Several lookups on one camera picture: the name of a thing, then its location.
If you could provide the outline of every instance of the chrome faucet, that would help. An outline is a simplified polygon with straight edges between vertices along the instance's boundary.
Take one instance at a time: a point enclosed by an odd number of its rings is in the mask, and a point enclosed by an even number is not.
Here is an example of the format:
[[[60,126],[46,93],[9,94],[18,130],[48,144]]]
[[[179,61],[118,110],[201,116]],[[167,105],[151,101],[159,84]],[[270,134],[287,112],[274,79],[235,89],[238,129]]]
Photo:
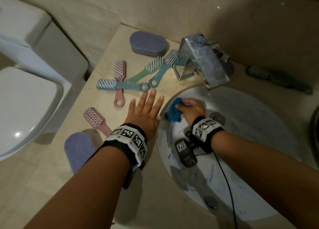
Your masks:
[[[221,62],[202,33],[183,37],[178,59],[173,66],[179,80],[191,77],[197,71],[208,89],[229,81]]]

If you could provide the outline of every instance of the forearm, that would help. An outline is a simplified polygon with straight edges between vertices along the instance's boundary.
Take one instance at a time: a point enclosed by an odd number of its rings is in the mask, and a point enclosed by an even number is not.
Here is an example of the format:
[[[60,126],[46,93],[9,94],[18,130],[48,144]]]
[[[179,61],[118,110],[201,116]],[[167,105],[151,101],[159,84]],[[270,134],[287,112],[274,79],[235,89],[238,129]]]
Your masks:
[[[318,226],[317,170],[225,131],[215,134],[211,145],[231,169],[295,226]]]
[[[126,155],[102,148],[32,218],[25,229],[109,228],[129,170]]]

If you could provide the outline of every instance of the person's left arm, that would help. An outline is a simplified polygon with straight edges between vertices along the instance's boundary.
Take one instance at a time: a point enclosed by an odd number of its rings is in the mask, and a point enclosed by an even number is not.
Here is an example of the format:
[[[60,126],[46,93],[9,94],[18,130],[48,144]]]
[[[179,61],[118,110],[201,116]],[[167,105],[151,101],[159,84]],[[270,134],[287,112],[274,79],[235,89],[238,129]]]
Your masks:
[[[136,107],[130,102],[124,123],[139,126],[150,140],[160,122],[164,97],[153,106],[156,91],[147,92]],[[116,147],[100,149],[31,219],[24,229],[110,228],[130,162]]]

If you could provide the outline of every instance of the toilet seat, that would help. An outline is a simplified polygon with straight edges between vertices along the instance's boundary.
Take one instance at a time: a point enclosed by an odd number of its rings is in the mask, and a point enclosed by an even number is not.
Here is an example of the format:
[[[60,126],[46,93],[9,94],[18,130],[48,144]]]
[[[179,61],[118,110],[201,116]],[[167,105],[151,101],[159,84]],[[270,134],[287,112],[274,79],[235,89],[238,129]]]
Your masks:
[[[63,95],[60,84],[14,67],[0,71],[0,160],[42,129]]]

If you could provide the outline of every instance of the toilet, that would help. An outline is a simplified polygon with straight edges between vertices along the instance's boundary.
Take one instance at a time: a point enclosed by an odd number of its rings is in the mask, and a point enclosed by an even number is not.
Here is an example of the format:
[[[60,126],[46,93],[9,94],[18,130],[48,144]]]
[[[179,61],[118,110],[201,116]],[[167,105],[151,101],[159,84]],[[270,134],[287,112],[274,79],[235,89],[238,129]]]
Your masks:
[[[45,11],[0,0],[0,160],[56,133],[85,85],[88,62]]]

